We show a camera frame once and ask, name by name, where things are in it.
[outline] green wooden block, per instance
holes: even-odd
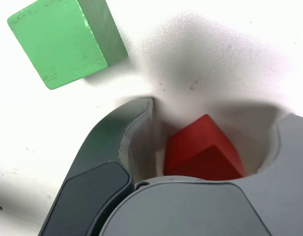
[[[38,0],[7,22],[49,89],[127,57],[105,0]]]

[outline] white surface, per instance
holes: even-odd
[[[36,236],[41,226],[0,211],[0,236]]]
[[[89,131],[135,96],[156,97],[159,149],[208,113],[250,173],[268,152],[277,107],[303,116],[303,1],[107,0],[130,59],[56,90],[6,23],[31,2],[0,1],[4,212],[42,224]]]

